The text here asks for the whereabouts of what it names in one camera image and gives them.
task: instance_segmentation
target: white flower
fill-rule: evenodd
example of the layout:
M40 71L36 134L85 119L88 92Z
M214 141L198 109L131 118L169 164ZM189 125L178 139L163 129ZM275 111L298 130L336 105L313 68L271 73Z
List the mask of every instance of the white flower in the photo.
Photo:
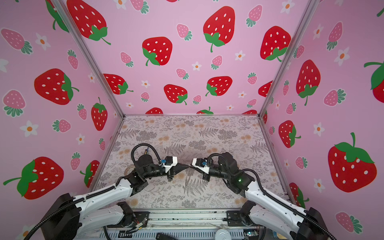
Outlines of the white flower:
M44 50L47 49L47 47L51 47L51 45L47 42L47 37L46 36L40 36L40 34L36 33L37 39L36 43L41 45Z
M314 188L317 188L317 190L319 190L319 192L321 192L322 189L325 189L324 185L321 184L321 179L316 180L316 179L314 178L313 180L314 180L314 185L313 185L313 187L314 187Z
M127 2L127 0L113 0L113 1L116 3L117 9L122 8L122 9L126 10L125 3Z
M321 127L321 122L317 125L314 124L313 127L314 127L313 134L317 133L317 135L319 135L319 137L321 137L321 133L325 131L325 128Z
M192 67L194 71L195 70L200 71L201 65L198 62L196 62L195 64L192 64Z
M7 72L7 69L5 68L5 65L7 65L9 62L5 59L0 59L0 71Z
M88 77L91 83L95 83L95 76L93 75L93 73L89 74Z
M21 126L20 129L25 131L25 137L28 137L29 135L37 135L36 129L39 127L37 124L32 124L31 121L26 122L26 126Z
M148 86L150 86L150 84L148 83L148 81L141 81L141 85L144 86L145 88L148 88Z
M288 14L291 7L293 7L295 3L293 3L292 0L288 0L286 2L283 2L282 5L283 8L281 9L280 13L286 12Z
M289 168L288 160L284 160L284 166L285 166L287 169Z
M246 95L246 93L244 93L244 91L243 91L243 92L239 93L239 98L244 98L245 95Z
M324 27L319 24L319 26L317 26L317 28L315 30L313 30L313 34L314 34L313 39L320 37L320 33L323 30L323 28Z
M34 227L35 225L32 225L32 226L26 226L24 225L23 227L23 230L22 230L22 233L20 233L19 235L17 235L17 237L15 239L17 240L23 240L25 238L25 236L29 233L30 230L32 230L32 228Z
M235 56L236 56L235 60L240 60L240 61L242 61L242 60L243 60L243 57L245 56L245 53L243 53L243 50L240 50L239 53L235 53Z
M85 143L84 139L85 139L85 136L82 136L81 133L79 134L79 137L76 138L76 140L78 141L79 145L82 144L82 143Z
M338 62L339 63L339 66L341 66L344 62L344 60L347 60L349 59L349 54L347 54L349 51L349 47L347 47L344 51L343 50L339 50L338 51L338 57L335 58L335 62Z
M343 1L344 1L344 0L336 0L335 5L336 5L336 4L339 4L339 6L341 6L341 5L343 4Z

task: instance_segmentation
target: strawberry print wallpaper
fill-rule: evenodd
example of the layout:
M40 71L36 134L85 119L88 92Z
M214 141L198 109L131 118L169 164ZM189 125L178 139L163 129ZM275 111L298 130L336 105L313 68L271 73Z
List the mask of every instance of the strawberry print wallpaper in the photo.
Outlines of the strawberry print wallpaper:
M1 236L24 239L89 190L119 118L50 1L6 1L0 33Z
M263 118L296 204L337 239L382 235L383 8L322 1Z
M66 1L126 114L259 112L307 3Z

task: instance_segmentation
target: pink back wall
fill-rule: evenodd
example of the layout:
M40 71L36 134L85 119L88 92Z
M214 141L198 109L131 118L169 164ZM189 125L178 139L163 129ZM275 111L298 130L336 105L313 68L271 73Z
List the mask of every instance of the pink back wall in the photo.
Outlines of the pink back wall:
M3 110L0 114L0 122L3 126L0 144L2 152L1 183L21 177L24 167L27 165L30 167L26 174L23 174L22 179L16 179L0 186L2 193L0 196L2 203L0 207L1 236L3 239L23 239L23 233L29 231L41 220L60 195L67 192L81 194L88 191L84 175L80 174L80 171L86 173L87 166L94 160L101 162L105 150L100 148L99 139L103 138L106 144L105 149L108 148L109 140L119 120L114 118L115 110L97 80L95 83L90 81L88 75L91 74L91 70L72 36L62 30L57 23L55 23L56 30L54 30L53 22L54 18L48 12L45 1L15 2L10 0L6 1L0 9L0 28L19 32L24 41L29 42L33 51L28 55L14 49L5 40L6 31L2 31L2 36L0 36L2 108L12 104L6 100L6 94L12 89L21 93L25 107L19 107L23 111L19 116L12 117L12 114L7 115L8 111ZM36 34L42 37L45 50L40 45L40 38L38 39ZM76 70L68 60L67 52L70 49L76 53L78 61ZM72 100L66 105L49 101L41 97L35 90L35 79L50 69L60 69L68 76L72 86L79 89L79 92L74 90ZM53 70L51 81L55 79L55 73L59 73L59 71ZM61 79L58 82L61 82L63 75L60 74L59 77ZM46 88L51 84L46 78L42 78L40 81L47 81ZM37 87L44 95L45 91L41 91L40 88L42 85L40 83ZM52 96L55 94L55 90L50 88L47 91ZM56 87L56 91L63 93L60 87ZM10 100L16 96L17 92L11 94L15 95L8 95ZM95 128L91 119L91 109L95 103L99 102L98 97L108 113L102 131ZM81 115L86 118L85 120L79 116L78 104L85 106L87 112L85 115ZM66 132L61 132L63 129L58 129L59 131L56 132L52 127L54 121L61 119L65 119L71 125ZM85 136L85 138L83 137L84 143L79 144L77 140L79 134ZM76 152L80 157L74 157L74 159L79 159L72 161L72 156ZM35 160L35 166L30 165L32 160ZM32 239L42 239L40 234L39 230Z
M382 235L384 75L383 66L364 64L384 60L380 44L384 16L377 16L383 7L380 1L321 2L300 42L304 52L292 58L267 110L266 126L275 128L274 133L270 130L270 137L287 180L302 192L297 204L320 211L337 239L378 239ZM337 45L328 51L329 34L338 22L342 22L342 35L334 38ZM306 98L298 95L296 86L311 80L314 87L319 80L319 75L308 72L316 67L305 63L307 60L318 68L321 81L304 106ZM375 73L372 83L382 84L372 91L371 76L378 68L381 72ZM286 80L289 89L285 95ZM294 124L296 136L301 136L289 148L284 133L291 123L283 124L287 120ZM352 132L356 148L338 145L353 145Z

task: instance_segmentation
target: floral patterned surface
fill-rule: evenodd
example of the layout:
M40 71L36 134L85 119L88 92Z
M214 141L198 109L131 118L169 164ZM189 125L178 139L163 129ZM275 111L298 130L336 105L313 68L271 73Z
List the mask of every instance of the floral patterned surface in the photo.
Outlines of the floral patterned surface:
M214 152L229 152L240 169L256 170L264 187L283 196L254 116L128 116L97 189L113 184L119 176L133 170L131 149L142 142L153 145L161 158L177 156L183 164ZM144 147L139 148L135 159L144 151ZM153 151L149 154L156 158ZM144 190L127 199L132 208L238 208L246 201L229 190L221 179L213 177L206 182L193 169L177 174L172 182L166 177L148 179L148 182Z

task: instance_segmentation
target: red strawberry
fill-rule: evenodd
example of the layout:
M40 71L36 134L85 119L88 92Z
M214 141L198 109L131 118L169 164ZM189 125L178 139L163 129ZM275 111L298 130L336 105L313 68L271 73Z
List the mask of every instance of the red strawberry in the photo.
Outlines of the red strawberry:
M332 90L324 98L324 104L334 107L336 104L341 104L345 100L347 94L343 89Z
M145 114L163 114L163 111L160 108L152 108L148 110Z
M242 114L257 114L257 111L256 110L249 110L249 111L246 111L245 113L242 113Z
M227 92L229 87L232 85L232 78L228 76L214 77L207 82L207 94L210 93L213 96L221 96Z
M290 187L291 192L293 194L293 198L295 199L295 204L299 207L305 208L304 202L308 202L310 199L307 198L306 200L304 200L304 195L301 192L300 188L296 185L296 183L291 182L289 184L289 187Z
M72 171L75 171L80 165L80 153L75 152L71 159L71 168Z
M172 84L167 84L164 86L164 93L166 94L167 99L172 103L185 102L185 104L187 105L187 102L185 100L188 97L188 92L185 88Z
M22 170L22 176L7 180L3 185L20 179L17 191L26 199L37 199L56 188L64 178L63 169L52 159L38 157Z
M128 90L128 84L124 80L124 78L115 75L115 74L103 74L105 79L107 80L109 87L111 88L114 94L120 95L124 94L127 91L133 92L133 90Z
M337 41L341 38L341 35L343 34L343 23L338 22L333 27L331 33L328 36L328 43L327 43L327 50L331 51L334 49L337 45Z
M189 41L192 39L192 32L189 30L189 28L186 25L178 24L176 26L177 33L179 37L184 38L184 40Z
M169 62L172 53L171 41L164 37L148 38L142 44L143 54L148 58L145 63L148 66L148 61L154 65L165 65Z
M250 73L248 74L248 80L247 82L251 85L254 85L257 81L256 73Z
M105 150L105 141L103 138L100 138L99 145L100 145L100 149L104 151Z
M211 68L213 70L216 70L219 68L219 66L223 63L223 56L218 55L214 59L212 59Z
M271 27L264 35L260 56L265 60L273 60L283 55L291 42L291 35L279 26Z
M337 222L349 232L355 231L357 234L362 233L362 225L360 221L357 220L354 216L349 216L345 212L339 212L335 215Z
M292 115L296 111L296 103L290 103L287 107L286 113Z
M128 66L130 68L133 67L132 58L128 54L126 54L125 52L120 53L120 59L122 62L125 63L126 66Z
M201 96L200 95L196 95L193 98L193 104L198 105L200 102L201 102Z
M143 92L140 96L143 102L147 102L149 100L149 94L147 92Z
M211 107L209 107L208 110L201 110L198 111L196 114L213 114L213 112L211 112Z
M248 102L247 108L253 107L257 102L257 99L252 99L251 101Z
M5 107L3 108L7 115L11 117L20 116L23 114L23 108L25 108L25 100L22 94L17 90L10 90L3 97L3 103Z
M301 136L296 137L296 127L290 120L280 124L279 136L287 148L290 148L295 144L296 138L301 138Z
M288 93L288 90L289 90L289 81L288 80L285 80L284 82L284 87L283 87L283 95L287 95Z
M107 23L96 9L82 0L67 0L67 7L81 35L94 41L107 36Z
M71 129L71 124L65 120L65 119L62 119L62 120L56 120L55 122L53 122L53 130L55 130L56 132L67 132Z
M365 63L364 67L370 65L380 65L372 74L371 90L373 90L373 96L384 103L384 63L369 62Z
M74 51L72 51L72 49L70 49L68 50L68 55L68 61L70 65L73 67L73 69L77 69L77 67L79 66L79 61L76 58L76 54L74 53Z
M307 168L308 166L308 161L305 157L298 157L295 163L296 163L296 166L300 169Z
M264 124L266 124L267 119L268 119L268 113L265 110L265 114L263 116Z
M79 105L77 105L77 111L79 111L79 117L81 117L82 120L87 119L87 109L84 108L84 105L79 103Z
M2 28L1 35L12 48L20 50L22 53L28 55L33 53L31 44L28 41L24 41L24 38L20 33L7 28Z
M208 18L203 26L205 40L213 45L220 47L227 44L233 37L235 31L235 11L233 8L225 6L217 10Z
M377 174L369 154L355 147L355 134L351 132L353 146L341 142L328 152L328 164L333 183L344 192L353 192L370 184Z
M101 104L100 98L99 103L95 103L91 109L91 117L96 130L101 131L107 122L108 112L105 106Z
M188 73L184 69L178 68L176 69L176 73L179 78L182 78L184 80L189 78Z
M300 45L298 48L296 48L295 52L293 53L294 58L299 58L304 53L304 46Z
M274 126L271 126L270 128L269 128L269 134L270 135L273 135L275 133L275 127Z
M312 60L303 63L296 82L296 92L301 98L306 98L304 106L307 106L308 96L313 95L320 84L321 75L319 69Z
M247 18L247 26L249 28L256 25L256 22L260 20L260 18L262 17L262 11L263 11L263 6L261 6L260 4L249 11L248 18Z
M35 90L43 98L59 105L68 104L73 97L71 80L60 69L53 68L35 79Z
M56 24L56 21L57 21L57 24L59 25L59 27L61 29L63 29L64 31L66 31L67 33L69 33L67 26L65 26L65 24L64 24L63 20L61 19L59 13L57 13L57 11L55 10L55 8L54 8L54 6L52 4L52 1L51 0L46 0L45 3L47 5L48 12L55 19L53 21L53 25L52 25L53 30L56 30L55 29L55 24Z
M270 81L264 85L262 85L260 88L259 88L259 95L263 96L263 97L266 97L266 95L268 94L269 92L269 89L271 88L271 85L272 85L272 82L273 81Z
M85 173L82 173L80 170L80 173L85 175L84 176L84 183L87 186L87 188L90 187L91 182L93 180L93 177L96 174L97 169L99 168L99 161L93 160L86 168Z
M149 12L149 6L146 1L143 0L131 0L131 4L136 11L140 11L141 14L147 14Z

